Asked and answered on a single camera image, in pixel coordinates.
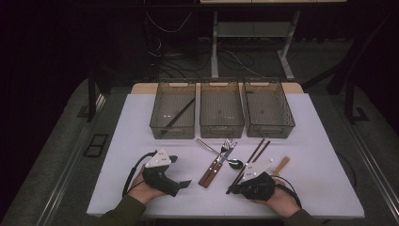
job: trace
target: human hand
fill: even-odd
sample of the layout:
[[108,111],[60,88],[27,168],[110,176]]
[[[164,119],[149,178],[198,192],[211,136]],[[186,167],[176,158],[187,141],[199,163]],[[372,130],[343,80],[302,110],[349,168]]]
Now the human hand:
[[[285,184],[280,180],[275,180],[275,182],[285,186]],[[291,197],[291,195],[289,195],[287,192],[277,187],[275,188],[275,193],[268,201],[256,200],[255,202],[267,205],[274,212],[284,218],[288,218],[300,210],[300,207],[296,204],[294,198]]]
[[138,173],[137,177],[133,180],[132,186],[127,194],[143,204],[148,204],[153,199],[166,194],[158,189],[150,187],[144,182],[144,178],[142,175],[143,170],[144,165],[141,167],[141,170]]

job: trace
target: wooden handle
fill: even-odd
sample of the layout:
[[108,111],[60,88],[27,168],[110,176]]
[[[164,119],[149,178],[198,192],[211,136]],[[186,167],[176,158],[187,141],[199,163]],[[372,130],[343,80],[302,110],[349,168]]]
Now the wooden handle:
[[205,185],[205,181],[206,181],[206,179],[208,179],[209,175],[214,170],[214,167],[217,164],[217,159],[218,159],[218,157],[214,160],[214,162],[212,162],[211,166],[209,166],[209,168],[205,171],[205,173],[200,178],[200,180],[199,180],[199,185],[200,186],[203,186],[205,188],[208,187],[208,186]]
[[206,179],[204,185],[205,187],[208,187],[211,182],[214,180],[215,176],[217,175],[217,173],[220,171],[220,169],[223,167],[223,164],[221,163],[217,163],[217,165],[214,167],[214,169],[211,171],[211,174],[208,176],[208,178]]
[[279,165],[276,167],[275,170],[273,170],[273,175],[275,176],[279,176],[279,172],[288,164],[288,162],[290,162],[290,158],[285,156],[281,162],[279,163]]

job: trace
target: tabletop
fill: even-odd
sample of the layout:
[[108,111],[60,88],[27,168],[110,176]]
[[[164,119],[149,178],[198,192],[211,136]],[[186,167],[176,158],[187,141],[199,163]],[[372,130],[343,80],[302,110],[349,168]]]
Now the tabletop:
[[[290,163],[280,173],[295,188],[303,208],[316,218],[364,218],[364,210],[343,171],[337,155],[308,94],[295,83],[283,83],[287,101],[295,118],[295,128],[286,139],[266,139],[270,144],[258,161],[274,159],[276,165],[284,157]],[[128,95],[120,114],[103,168],[93,192],[88,214],[100,216],[113,209],[121,199],[123,186],[132,166],[145,153],[166,148],[177,155],[167,176],[176,181],[192,180],[176,197],[160,197],[148,205],[143,218],[276,218],[268,207],[249,202],[242,195],[226,194],[238,174],[223,166],[208,188],[198,184],[200,177],[214,160],[213,153],[199,143],[199,117],[196,117],[195,139],[154,139],[150,119],[156,84],[136,84]],[[202,139],[220,149],[224,139]],[[246,131],[236,138],[230,158],[247,161],[260,138],[247,137]],[[273,170],[272,165],[266,172]]]

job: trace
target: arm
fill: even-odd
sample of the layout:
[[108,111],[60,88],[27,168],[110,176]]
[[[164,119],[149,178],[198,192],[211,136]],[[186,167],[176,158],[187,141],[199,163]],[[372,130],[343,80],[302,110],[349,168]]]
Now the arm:
[[276,188],[274,195],[268,201],[255,201],[266,205],[283,217],[286,226],[321,226],[308,212],[301,209],[295,200],[285,191]]
[[146,204],[153,199],[165,195],[164,192],[148,186],[142,176],[143,168],[132,182],[132,186],[118,206],[102,215],[96,226],[124,226],[137,225],[141,215],[146,210]]

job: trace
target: sleeve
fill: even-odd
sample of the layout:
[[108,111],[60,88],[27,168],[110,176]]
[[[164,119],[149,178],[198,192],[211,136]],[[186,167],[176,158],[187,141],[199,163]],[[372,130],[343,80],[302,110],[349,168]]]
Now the sleeve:
[[95,226],[134,226],[137,225],[141,215],[146,210],[146,205],[135,198],[125,195],[114,210],[102,215]]
[[285,226],[322,226],[306,210],[301,209],[284,220]]

